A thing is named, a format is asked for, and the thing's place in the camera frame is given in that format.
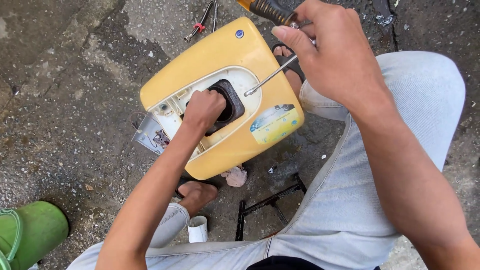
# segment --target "light blue jeans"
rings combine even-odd
[[[441,170],[465,98],[457,67],[445,56],[421,51],[388,53],[377,61],[403,120]],[[319,95],[308,82],[300,99],[304,110],[343,120],[346,126],[288,226],[258,241],[165,247],[190,218],[185,208],[172,203],[147,251],[149,269],[242,270],[283,255],[326,270],[372,270],[387,260],[399,234],[380,206],[357,125],[345,107]],[[88,248],[68,269],[93,270],[101,247]]]

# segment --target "knee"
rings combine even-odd
[[[465,83],[448,57],[433,52],[402,51],[380,55],[377,60],[396,100],[415,99],[423,106],[461,112]]]

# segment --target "flip-flop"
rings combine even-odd
[[[272,46],[272,53],[274,52],[275,48],[282,47],[282,46],[285,46],[288,50],[290,50],[292,52],[292,54],[290,56],[276,55],[275,59],[280,66],[285,64],[294,55],[293,50],[290,49],[287,45],[285,45],[283,43],[277,43],[277,44],[273,45]],[[293,72],[295,72],[296,74],[298,74],[302,83],[305,81],[305,74],[303,74],[303,71],[300,68],[298,60],[295,60],[292,63],[290,63],[290,65],[288,65],[286,68],[283,69],[283,72],[286,72],[289,69],[292,70]]]
[[[175,198],[179,198],[179,199],[185,198],[185,196],[180,194],[179,187],[181,185],[187,183],[187,182],[200,182],[200,183],[203,183],[203,184],[210,184],[210,185],[212,185],[212,186],[214,186],[218,189],[218,186],[215,183],[207,181],[207,180],[196,180],[196,179],[189,179],[189,178],[180,177],[179,183],[177,184],[177,188],[175,189],[175,193],[173,194],[173,196]]]

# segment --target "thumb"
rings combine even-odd
[[[272,28],[272,34],[276,36],[285,45],[292,48],[292,50],[303,58],[308,55],[315,54],[317,49],[308,36],[299,29],[288,26],[275,26]]]

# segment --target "circular logo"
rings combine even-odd
[[[243,30],[237,30],[237,31],[235,32],[235,36],[236,36],[237,38],[242,38],[242,37],[243,37]]]

